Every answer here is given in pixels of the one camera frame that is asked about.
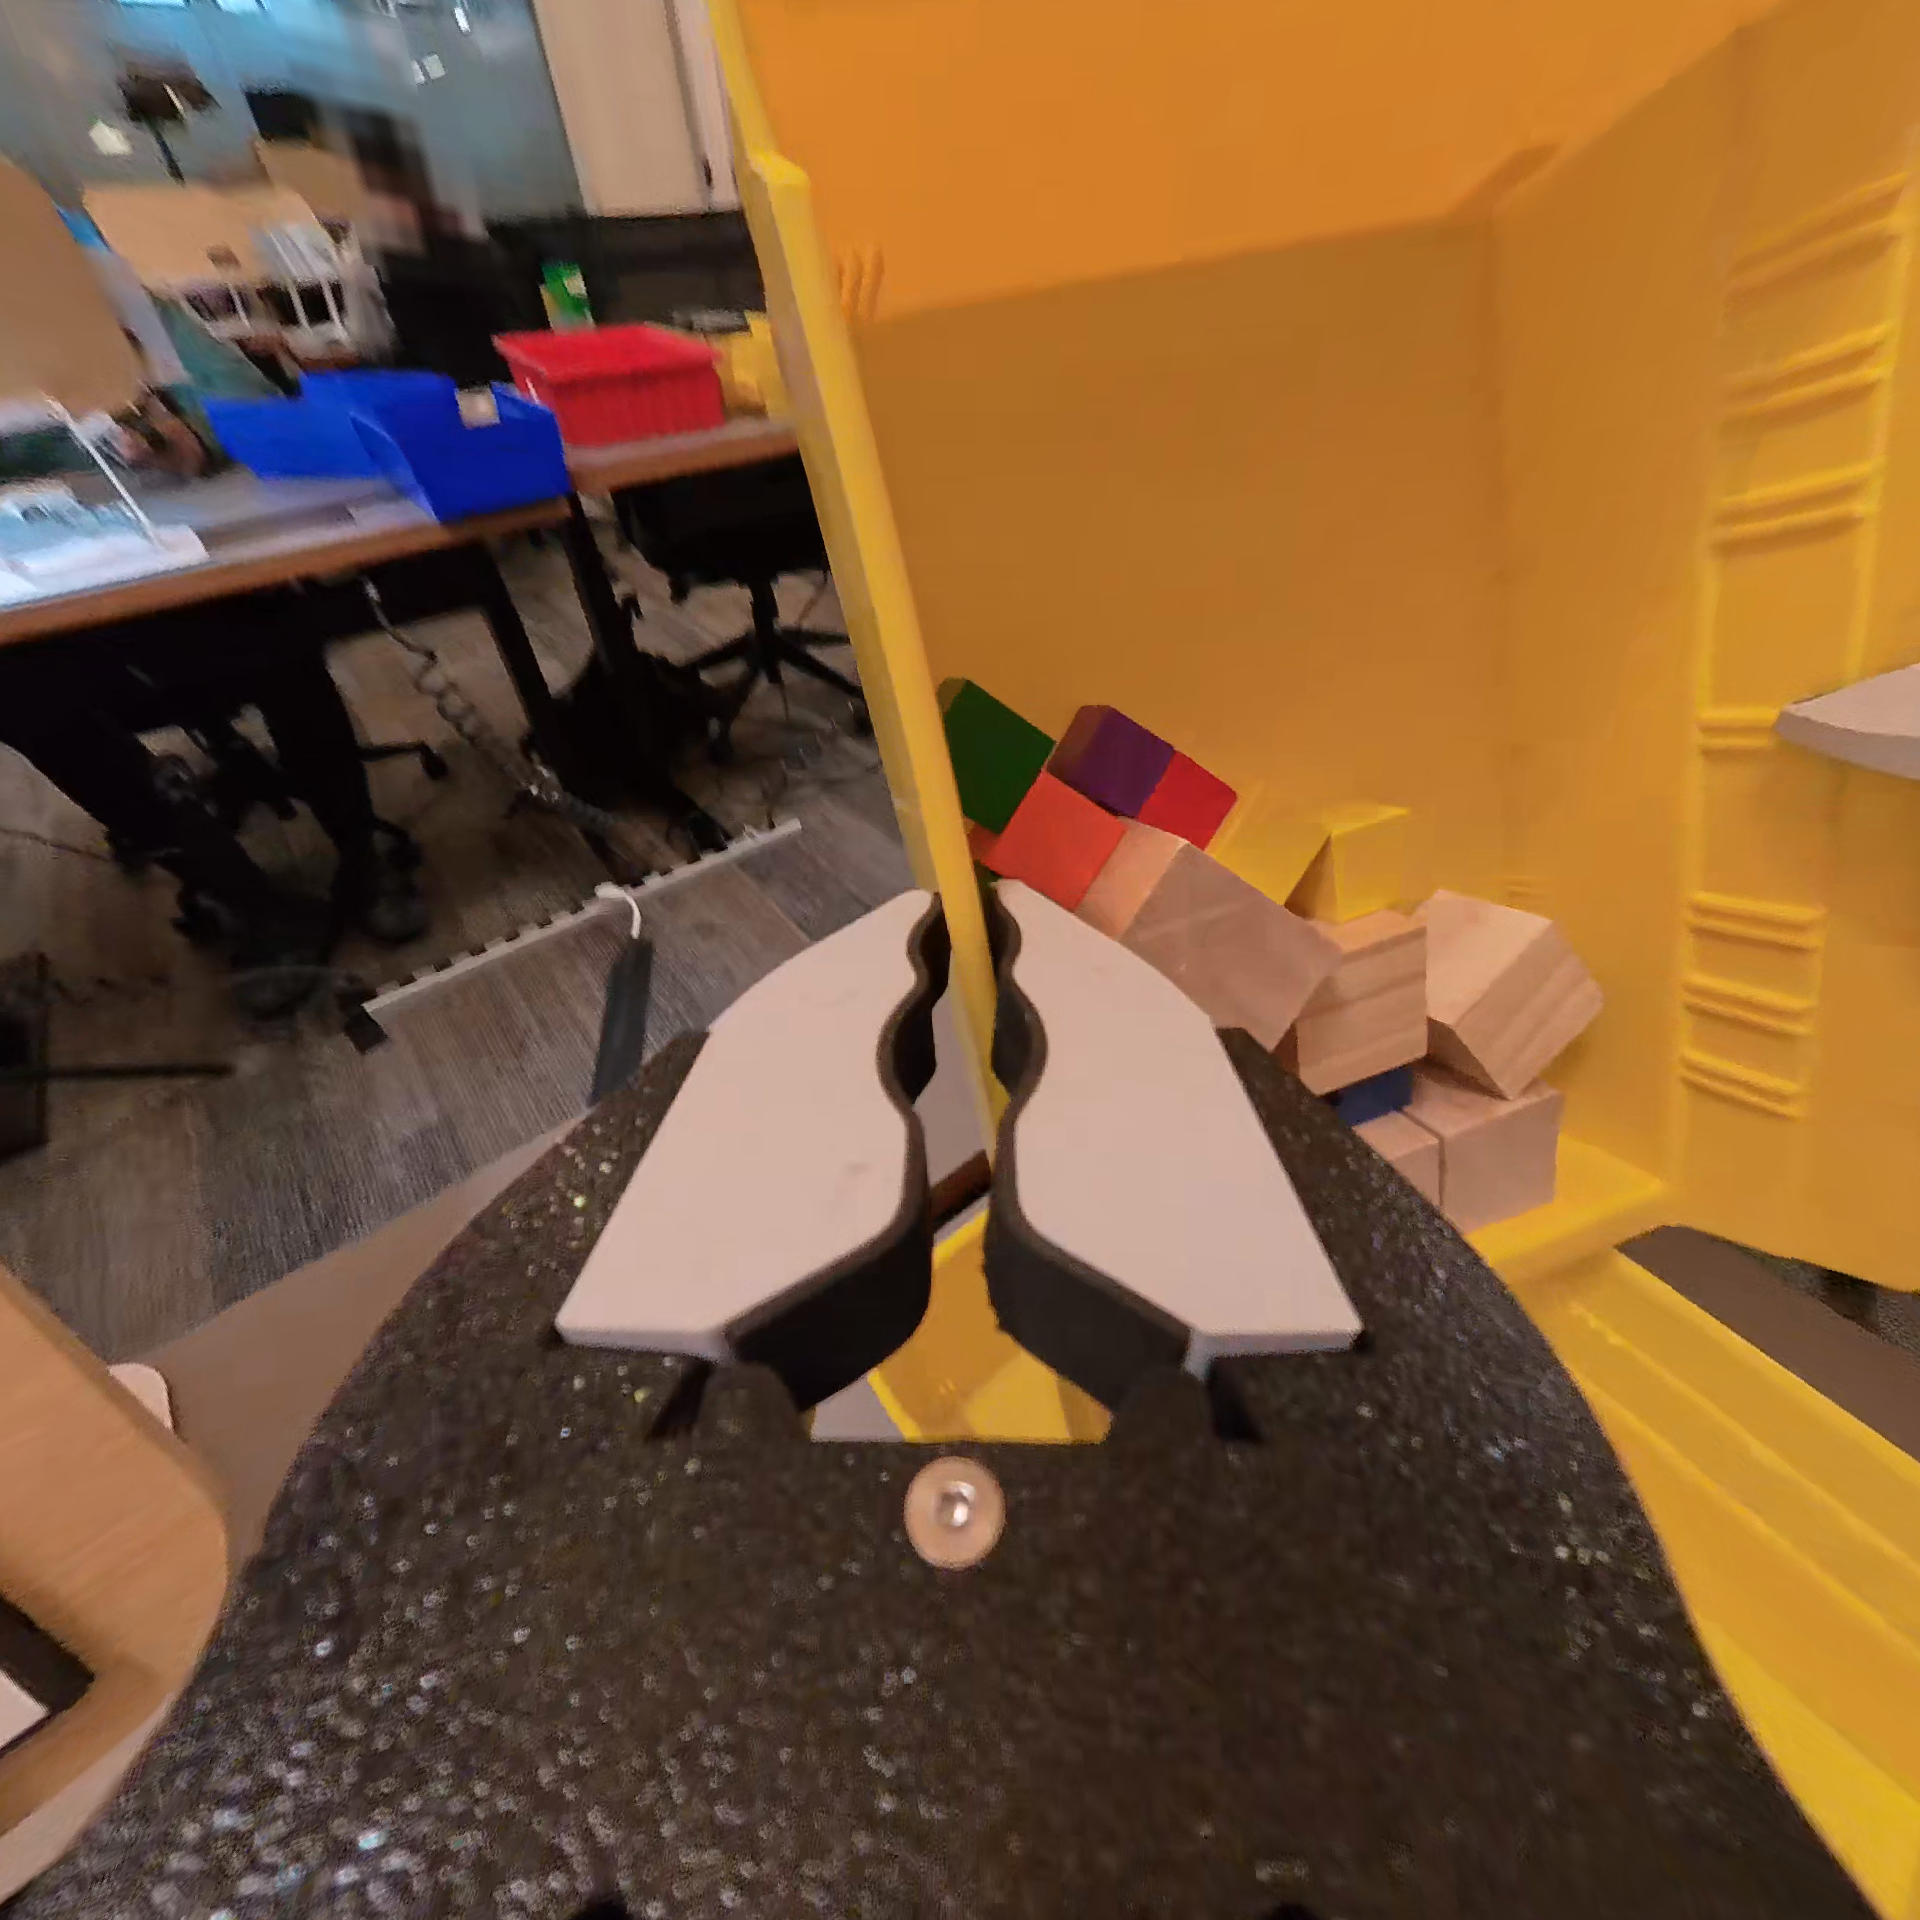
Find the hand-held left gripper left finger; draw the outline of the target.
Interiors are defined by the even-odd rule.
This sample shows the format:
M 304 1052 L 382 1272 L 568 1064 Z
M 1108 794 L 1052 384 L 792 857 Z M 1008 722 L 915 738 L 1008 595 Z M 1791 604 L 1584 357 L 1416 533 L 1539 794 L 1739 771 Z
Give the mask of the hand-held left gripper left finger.
M 947 983 L 943 905 L 909 889 L 742 993 L 699 1039 L 557 1337 L 759 1368 L 797 1409 L 889 1361 L 929 1299 L 916 1103 Z

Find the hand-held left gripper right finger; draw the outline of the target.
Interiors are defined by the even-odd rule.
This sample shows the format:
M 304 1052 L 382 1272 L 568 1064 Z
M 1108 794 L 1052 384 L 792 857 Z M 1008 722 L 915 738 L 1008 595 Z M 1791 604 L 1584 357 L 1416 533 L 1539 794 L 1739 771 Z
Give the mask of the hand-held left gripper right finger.
M 1019 880 L 992 897 L 998 1328 L 1101 1409 L 1222 1361 L 1348 1354 L 1360 1311 L 1209 1016 Z

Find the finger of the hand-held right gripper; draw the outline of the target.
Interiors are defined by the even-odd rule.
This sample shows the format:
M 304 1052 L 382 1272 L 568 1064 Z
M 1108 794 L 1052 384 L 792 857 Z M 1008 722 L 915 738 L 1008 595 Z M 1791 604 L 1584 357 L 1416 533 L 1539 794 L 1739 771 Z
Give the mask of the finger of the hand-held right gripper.
M 1777 712 L 1774 733 L 1857 771 L 1917 779 L 1917 682 L 1910 663 Z

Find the pile of wooden cubes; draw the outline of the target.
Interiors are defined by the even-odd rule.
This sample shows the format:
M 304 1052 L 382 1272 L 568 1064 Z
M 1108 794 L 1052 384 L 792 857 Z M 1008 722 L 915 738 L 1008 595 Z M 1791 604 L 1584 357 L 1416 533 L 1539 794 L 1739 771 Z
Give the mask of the pile of wooden cubes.
M 1462 1233 L 1555 1200 L 1547 1069 L 1600 985 L 1549 920 L 1407 904 L 1404 808 L 1271 810 L 1108 704 L 1061 736 L 937 691 L 979 868 L 1021 880 L 1236 1027 Z

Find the yellow plastic box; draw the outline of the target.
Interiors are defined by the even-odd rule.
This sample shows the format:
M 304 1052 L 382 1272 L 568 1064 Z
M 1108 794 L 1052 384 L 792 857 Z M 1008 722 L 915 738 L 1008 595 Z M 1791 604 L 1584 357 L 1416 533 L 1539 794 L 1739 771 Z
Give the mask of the yellow plastic box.
M 1916 5 L 712 5 L 889 665 L 1111 701 L 1600 985 L 1573 1199 L 1916 1287 Z
M 1917 1469 L 1617 1250 L 1472 1237 L 1592 1407 L 1745 1728 L 1879 1916 L 1917 1916 Z

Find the black office chair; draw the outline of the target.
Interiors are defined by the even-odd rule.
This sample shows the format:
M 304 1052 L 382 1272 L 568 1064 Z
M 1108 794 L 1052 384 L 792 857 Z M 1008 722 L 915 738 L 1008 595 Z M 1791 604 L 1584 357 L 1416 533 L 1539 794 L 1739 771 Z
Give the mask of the black office chair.
M 325 660 L 325 642 L 220 633 L 211 620 L 185 635 L 117 642 L 107 704 L 125 728 L 185 728 L 253 708 L 270 733 L 283 781 L 312 813 L 334 850 L 326 901 L 268 876 L 237 829 L 198 801 L 163 801 L 165 827 L 141 829 L 160 864 L 215 925 L 241 1012 L 273 1023 L 323 988 L 335 941 L 359 931 L 383 946 L 427 929 L 417 884 L 420 850 L 372 805 L 351 713 Z
M 873 733 L 861 685 L 823 660 L 823 651 L 847 645 L 847 635 L 792 627 L 780 616 L 781 579 L 817 573 L 831 583 L 800 455 L 620 488 L 613 511 L 615 529 L 664 579 L 675 604 L 709 587 L 741 587 L 749 597 L 749 627 L 686 663 L 703 691 L 703 738 L 712 761 L 731 759 L 733 728 L 753 691 L 784 688 L 788 669 L 841 696 L 854 736 Z

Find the long wooden desk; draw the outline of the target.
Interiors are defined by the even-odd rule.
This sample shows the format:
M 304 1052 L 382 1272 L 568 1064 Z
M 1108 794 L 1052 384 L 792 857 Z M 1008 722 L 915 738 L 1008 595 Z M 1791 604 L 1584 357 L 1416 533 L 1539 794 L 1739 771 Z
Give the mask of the long wooden desk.
M 291 536 L 260 552 L 240 552 L 176 573 L 92 587 L 47 604 L 4 610 L 4 659 L 46 665 L 62 682 L 80 677 L 78 663 L 112 640 L 149 645 L 158 633 L 205 640 L 235 633 L 255 642 L 319 645 L 360 640 L 382 620 L 395 629 L 412 620 L 477 612 L 508 665 L 526 728 L 535 741 L 532 773 L 559 787 L 540 789 L 549 808 L 585 808 L 587 779 L 607 794 L 632 794 L 684 833 L 697 857 L 717 859 L 731 844 L 723 825 L 677 784 L 677 722 L 705 738 L 731 733 L 752 685 L 741 680 L 715 688 L 702 668 L 729 665 L 749 655 L 737 640 L 686 663 L 644 651 L 636 640 L 636 610 L 616 597 L 613 573 L 592 540 L 585 497 L 607 497 L 620 511 L 630 497 L 684 489 L 697 475 L 792 464 L 797 432 L 788 424 L 731 420 L 664 439 L 607 449 L 568 449 L 566 495 L 460 521 L 425 521 L 420 511 L 395 505 L 380 524 L 357 533 Z M 604 696 L 597 712 L 607 733 L 581 730 L 583 707 L 561 707 L 543 683 L 521 616 L 497 571 L 492 540 L 510 533 L 556 533 L 592 640 L 590 688 Z

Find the wooden panel rounded corner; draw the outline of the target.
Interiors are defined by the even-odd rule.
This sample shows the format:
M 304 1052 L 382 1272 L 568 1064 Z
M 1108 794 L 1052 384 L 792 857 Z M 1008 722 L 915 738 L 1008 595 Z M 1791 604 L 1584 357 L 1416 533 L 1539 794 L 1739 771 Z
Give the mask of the wooden panel rounded corner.
M 213 1479 L 3 1277 L 3 1893 L 105 1811 L 196 1672 L 229 1589 Z

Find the blue storage bin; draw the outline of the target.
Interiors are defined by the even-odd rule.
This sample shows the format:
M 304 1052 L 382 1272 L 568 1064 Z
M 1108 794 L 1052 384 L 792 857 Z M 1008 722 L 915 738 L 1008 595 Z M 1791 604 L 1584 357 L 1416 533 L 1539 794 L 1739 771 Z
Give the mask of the blue storage bin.
M 573 492 L 557 420 L 513 388 L 382 373 L 348 399 L 348 419 L 375 472 L 441 524 Z
M 270 480 L 382 480 L 357 417 L 343 404 L 300 399 L 204 399 L 204 419 L 222 455 Z

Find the red storage bin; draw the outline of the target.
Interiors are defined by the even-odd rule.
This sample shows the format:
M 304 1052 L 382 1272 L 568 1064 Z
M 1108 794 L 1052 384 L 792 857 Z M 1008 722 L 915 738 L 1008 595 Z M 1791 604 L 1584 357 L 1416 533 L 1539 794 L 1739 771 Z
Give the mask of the red storage bin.
M 675 439 L 729 420 L 715 349 L 671 328 L 502 332 L 492 345 L 568 449 Z

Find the yellow storage bin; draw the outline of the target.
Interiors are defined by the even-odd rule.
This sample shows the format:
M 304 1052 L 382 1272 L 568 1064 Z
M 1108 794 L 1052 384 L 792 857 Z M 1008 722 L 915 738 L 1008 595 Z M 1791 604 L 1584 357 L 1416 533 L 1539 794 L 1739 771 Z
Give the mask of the yellow storage bin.
M 745 314 L 737 328 L 712 335 L 711 348 L 729 417 L 788 419 L 775 332 L 766 314 Z

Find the clear acrylic stand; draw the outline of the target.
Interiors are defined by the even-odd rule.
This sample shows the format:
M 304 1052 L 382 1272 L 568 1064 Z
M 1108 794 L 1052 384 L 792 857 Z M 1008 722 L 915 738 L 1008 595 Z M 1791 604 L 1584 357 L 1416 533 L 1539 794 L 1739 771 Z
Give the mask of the clear acrylic stand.
M 198 536 L 158 524 L 128 480 L 118 425 L 49 399 L 3 402 L 3 608 L 201 564 Z

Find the beige board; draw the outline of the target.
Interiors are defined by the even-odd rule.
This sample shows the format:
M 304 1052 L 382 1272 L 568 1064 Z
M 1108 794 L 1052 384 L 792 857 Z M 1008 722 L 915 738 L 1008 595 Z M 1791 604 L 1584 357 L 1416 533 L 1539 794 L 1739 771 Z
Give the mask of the beige board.
M 84 183 L 80 204 L 107 250 L 163 290 L 271 279 L 255 233 L 318 219 L 297 192 L 270 183 Z

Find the beige rounded desk divider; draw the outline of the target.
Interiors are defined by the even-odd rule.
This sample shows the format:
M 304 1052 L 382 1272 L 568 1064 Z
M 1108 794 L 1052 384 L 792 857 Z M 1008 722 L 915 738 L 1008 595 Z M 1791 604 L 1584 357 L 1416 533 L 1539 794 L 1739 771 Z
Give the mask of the beige rounded desk divider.
M 3 161 L 3 402 L 118 417 L 143 392 L 88 255 L 44 188 Z

